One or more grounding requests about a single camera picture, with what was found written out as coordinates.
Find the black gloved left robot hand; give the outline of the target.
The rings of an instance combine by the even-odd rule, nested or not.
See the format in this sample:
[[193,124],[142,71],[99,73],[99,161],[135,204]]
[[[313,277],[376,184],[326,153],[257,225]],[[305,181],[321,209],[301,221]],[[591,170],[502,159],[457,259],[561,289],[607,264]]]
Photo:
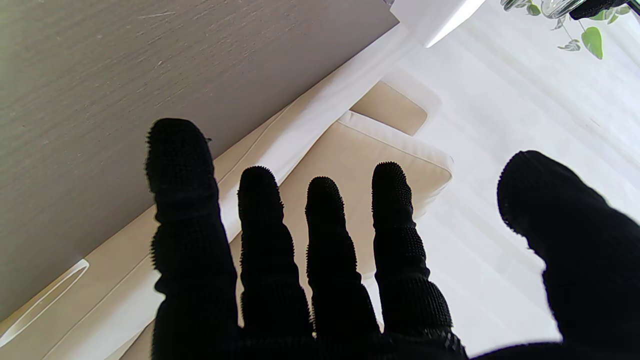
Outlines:
[[627,2],[628,0],[585,0],[576,8],[572,9],[569,14],[573,20],[592,18],[602,10],[617,8],[625,5]]

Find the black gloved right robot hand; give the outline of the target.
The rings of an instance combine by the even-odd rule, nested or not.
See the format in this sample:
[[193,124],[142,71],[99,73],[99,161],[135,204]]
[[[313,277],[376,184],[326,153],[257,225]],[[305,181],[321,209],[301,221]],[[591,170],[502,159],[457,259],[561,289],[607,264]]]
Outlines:
[[[357,271],[345,205],[331,178],[307,189],[307,300],[274,175],[243,171],[238,187],[241,274],[221,219],[206,137],[189,120],[157,120],[146,176],[157,207],[151,259],[164,295],[153,360],[466,360],[450,309],[430,281],[412,190],[396,162],[372,174],[380,330]],[[639,226],[564,164],[515,153],[500,174],[499,214],[545,263],[542,282],[562,339],[482,354],[482,360],[637,360]]]

